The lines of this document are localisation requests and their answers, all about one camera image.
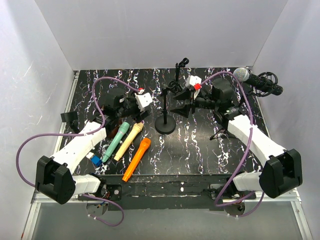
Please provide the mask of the cream microphone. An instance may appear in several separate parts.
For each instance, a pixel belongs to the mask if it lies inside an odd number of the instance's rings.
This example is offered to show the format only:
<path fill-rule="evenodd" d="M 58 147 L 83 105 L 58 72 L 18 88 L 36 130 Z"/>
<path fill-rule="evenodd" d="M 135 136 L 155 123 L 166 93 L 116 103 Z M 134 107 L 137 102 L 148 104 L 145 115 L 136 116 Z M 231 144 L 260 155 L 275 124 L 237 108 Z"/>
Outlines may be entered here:
<path fill-rule="evenodd" d="M 144 127 L 143 122 L 135 123 L 133 125 L 130 133 L 128 134 L 125 141 L 122 143 L 121 147 L 118 149 L 117 153 L 115 154 L 113 158 L 115 161 L 118 162 L 123 157 L 123 155 L 129 148 L 129 146 L 132 144 L 136 136 L 142 131 L 143 127 Z"/>

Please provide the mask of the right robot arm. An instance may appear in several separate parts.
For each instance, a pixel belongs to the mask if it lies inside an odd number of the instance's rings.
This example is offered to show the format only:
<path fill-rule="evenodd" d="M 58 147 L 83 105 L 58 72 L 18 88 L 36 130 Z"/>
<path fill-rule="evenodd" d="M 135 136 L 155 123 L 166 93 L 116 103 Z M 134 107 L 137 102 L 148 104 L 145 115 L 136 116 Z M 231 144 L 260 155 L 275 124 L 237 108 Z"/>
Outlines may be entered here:
<path fill-rule="evenodd" d="M 303 183 L 302 161 L 300 153 L 287 150 L 265 135 L 240 106 L 234 104 L 234 91 L 228 80 L 218 78 L 211 92 L 202 89 L 202 80 L 198 76 L 189 76 L 185 89 L 175 96 L 184 101 L 183 107 L 173 112 L 188 117 L 197 108 L 213 111 L 215 120 L 231 135 L 241 140 L 258 158 L 261 172 L 237 173 L 229 179 L 227 195 L 237 199 L 245 191 L 262 191 L 270 198 L 276 198 Z"/>

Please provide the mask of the orange microphone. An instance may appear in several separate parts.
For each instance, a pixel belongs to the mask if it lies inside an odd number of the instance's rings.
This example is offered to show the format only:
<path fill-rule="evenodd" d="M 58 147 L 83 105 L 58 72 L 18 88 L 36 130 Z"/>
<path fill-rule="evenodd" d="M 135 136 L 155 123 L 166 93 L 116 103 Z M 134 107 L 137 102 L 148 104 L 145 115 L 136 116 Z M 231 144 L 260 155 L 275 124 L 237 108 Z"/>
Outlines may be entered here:
<path fill-rule="evenodd" d="M 131 178 L 131 176 L 134 173 L 135 169 L 137 168 L 140 160 L 142 159 L 142 157 L 144 156 L 145 152 L 150 147 L 150 145 L 151 145 L 151 140 L 149 138 L 145 137 L 141 141 L 138 150 L 136 151 L 131 163 L 129 164 L 128 168 L 126 169 L 126 171 L 122 177 L 122 180 L 124 182 L 127 182 Z"/>

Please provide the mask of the mint green microphone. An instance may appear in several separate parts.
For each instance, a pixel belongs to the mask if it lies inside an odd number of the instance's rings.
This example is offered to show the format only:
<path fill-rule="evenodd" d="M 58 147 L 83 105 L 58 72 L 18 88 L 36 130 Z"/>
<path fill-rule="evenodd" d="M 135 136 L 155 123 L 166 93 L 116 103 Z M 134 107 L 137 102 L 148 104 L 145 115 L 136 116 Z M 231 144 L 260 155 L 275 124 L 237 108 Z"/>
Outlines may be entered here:
<path fill-rule="evenodd" d="M 122 140 L 123 136 L 127 133 L 128 129 L 130 128 L 130 124 L 128 122 L 123 122 L 120 127 L 118 128 L 118 131 L 116 135 L 114 136 L 112 142 L 109 144 L 108 148 L 104 152 L 101 161 L 105 163 L 113 154 L 114 150 Z"/>

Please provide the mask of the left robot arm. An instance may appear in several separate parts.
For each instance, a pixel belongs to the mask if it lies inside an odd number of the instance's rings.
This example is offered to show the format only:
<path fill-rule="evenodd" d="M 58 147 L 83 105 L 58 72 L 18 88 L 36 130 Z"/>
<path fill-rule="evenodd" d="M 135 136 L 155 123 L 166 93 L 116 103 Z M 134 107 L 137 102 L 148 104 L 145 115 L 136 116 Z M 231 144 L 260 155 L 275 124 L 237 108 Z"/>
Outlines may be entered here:
<path fill-rule="evenodd" d="M 152 103 L 150 93 L 140 91 L 130 97 L 124 94 L 109 96 L 97 105 L 97 112 L 87 120 L 82 130 L 52 156 L 42 156 L 36 166 L 35 189 L 63 205 L 74 195 L 90 194 L 95 200 L 106 196 L 106 182 L 94 173 L 73 175 L 85 157 L 92 157 L 93 148 L 110 136 L 113 130 L 125 130 L 120 119 L 131 117 L 141 123 L 148 115 Z"/>

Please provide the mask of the cream mic round stand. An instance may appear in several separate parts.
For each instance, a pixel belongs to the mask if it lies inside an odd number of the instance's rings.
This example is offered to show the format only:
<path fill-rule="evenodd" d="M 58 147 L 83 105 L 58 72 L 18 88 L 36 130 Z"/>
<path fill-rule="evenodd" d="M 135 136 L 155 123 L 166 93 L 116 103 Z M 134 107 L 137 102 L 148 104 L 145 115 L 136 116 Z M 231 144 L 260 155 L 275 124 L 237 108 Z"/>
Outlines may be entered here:
<path fill-rule="evenodd" d="M 168 95 L 168 92 L 177 94 L 180 91 L 182 91 L 182 87 L 175 80 L 170 81 L 169 84 L 164 86 L 161 90 L 160 96 L 162 97 L 162 100 L 163 100 L 163 106 L 161 111 L 162 116 L 159 116 L 154 122 L 155 130 L 159 134 L 169 135 L 173 133 L 174 130 L 176 129 L 176 120 L 171 115 L 168 115 L 167 95 Z"/>

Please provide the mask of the black tripod mic stand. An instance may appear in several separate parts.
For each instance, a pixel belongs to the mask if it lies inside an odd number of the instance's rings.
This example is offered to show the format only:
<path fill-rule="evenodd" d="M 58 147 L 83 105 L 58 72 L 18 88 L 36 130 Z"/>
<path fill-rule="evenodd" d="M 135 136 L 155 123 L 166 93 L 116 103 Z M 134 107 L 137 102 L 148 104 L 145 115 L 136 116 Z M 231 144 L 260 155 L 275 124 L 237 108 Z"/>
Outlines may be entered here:
<path fill-rule="evenodd" d="M 182 61 L 175 64 L 175 82 L 179 82 L 180 70 L 181 68 L 185 68 L 189 63 L 189 59 L 187 57 L 183 58 Z"/>

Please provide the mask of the round base mic stand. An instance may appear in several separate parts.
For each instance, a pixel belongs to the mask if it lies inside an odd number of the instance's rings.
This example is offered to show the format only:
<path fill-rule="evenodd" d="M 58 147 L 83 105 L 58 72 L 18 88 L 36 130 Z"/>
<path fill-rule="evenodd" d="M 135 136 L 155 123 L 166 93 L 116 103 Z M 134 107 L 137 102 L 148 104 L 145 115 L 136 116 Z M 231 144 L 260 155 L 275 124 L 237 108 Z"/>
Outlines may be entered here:
<path fill-rule="evenodd" d="M 75 134 L 79 134 L 80 130 L 78 128 L 78 113 L 76 111 L 64 112 L 60 114 L 61 121 L 66 123 Z"/>

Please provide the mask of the silver mesh studio microphone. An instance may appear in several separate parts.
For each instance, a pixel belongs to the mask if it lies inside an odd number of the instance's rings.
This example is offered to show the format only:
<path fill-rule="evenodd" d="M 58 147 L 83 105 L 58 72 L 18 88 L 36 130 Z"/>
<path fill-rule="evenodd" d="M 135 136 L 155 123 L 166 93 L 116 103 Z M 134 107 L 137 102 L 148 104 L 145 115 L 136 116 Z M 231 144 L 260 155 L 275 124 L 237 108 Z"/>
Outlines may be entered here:
<path fill-rule="evenodd" d="M 233 75 L 239 82 L 246 83 L 255 89 L 254 94 L 257 97 L 279 96 L 284 90 L 282 86 L 278 85 L 278 77 L 273 72 L 262 72 L 255 75 L 247 68 L 239 67 L 233 71 Z"/>

